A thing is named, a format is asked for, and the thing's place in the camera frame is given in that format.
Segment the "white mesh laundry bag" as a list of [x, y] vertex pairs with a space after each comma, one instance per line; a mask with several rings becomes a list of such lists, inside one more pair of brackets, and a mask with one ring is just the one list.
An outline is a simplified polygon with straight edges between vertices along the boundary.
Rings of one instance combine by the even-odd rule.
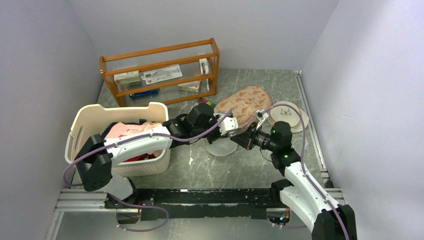
[[212, 143], [209, 143], [207, 140], [205, 141], [205, 149], [208, 153], [217, 156], [217, 157], [225, 157], [237, 150], [238, 145], [231, 141], [229, 137], [227, 138], [219, 138]]

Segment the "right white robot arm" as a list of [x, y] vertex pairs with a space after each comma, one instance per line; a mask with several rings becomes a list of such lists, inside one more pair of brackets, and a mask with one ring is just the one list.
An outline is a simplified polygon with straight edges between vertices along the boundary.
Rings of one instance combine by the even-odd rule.
[[270, 202], [275, 207], [289, 207], [310, 230], [313, 240], [356, 240], [354, 210], [339, 203], [310, 175], [292, 147], [292, 137], [290, 125], [278, 121], [270, 133], [252, 123], [230, 140], [246, 150], [258, 146], [271, 152], [271, 162], [284, 178], [271, 184]]

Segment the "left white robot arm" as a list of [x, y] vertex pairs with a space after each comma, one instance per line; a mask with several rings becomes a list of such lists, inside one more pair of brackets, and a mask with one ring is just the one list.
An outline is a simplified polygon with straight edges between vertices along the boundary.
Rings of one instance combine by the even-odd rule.
[[201, 138], [213, 142], [237, 127], [231, 110], [219, 115], [210, 105], [200, 103], [189, 113], [136, 134], [112, 138], [93, 134], [79, 147], [71, 165], [76, 166], [85, 191], [109, 193], [124, 207], [132, 208], [138, 203], [139, 194], [127, 177], [114, 170], [117, 165], [142, 154], [189, 145]]

